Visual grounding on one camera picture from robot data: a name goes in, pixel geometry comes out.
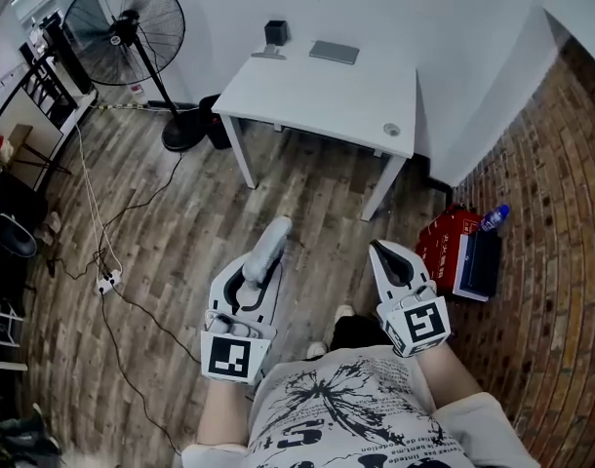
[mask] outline blue bottle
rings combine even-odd
[[[497,229],[503,224],[509,213],[510,208],[507,205],[501,205],[500,207],[495,208],[492,212],[486,214],[484,218],[482,218],[479,226],[480,229],[484,231]]]

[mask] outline t-shirt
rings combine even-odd
[[[415,358],[390,346],[276,366],[253,404],[247,448],[189,446],[184,468],[538,468],[499,402],[436,409]]]

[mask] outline trash can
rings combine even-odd
[[[219,95],[204,97],[200,100],[200,125],[202,130],[209,136],[209,140],[215,149],[227,149],[231,146],[230,140],[221,118],[212,110],[213,104],[216,103],[218,98]]]

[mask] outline black pedestal fan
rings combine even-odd
[[[198,111],[179,112],[160,76],[184,36],[178,0],[74,0],[63,32],[94,82],[120,86],[152,78],[174,116],[163,131],[167,149],[185,151],[204,137]]]

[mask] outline black cube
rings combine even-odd
[[[265,40],[267,44],[282,46],[289,38],[289,27],[285,20],[271,20],[265,25]]]

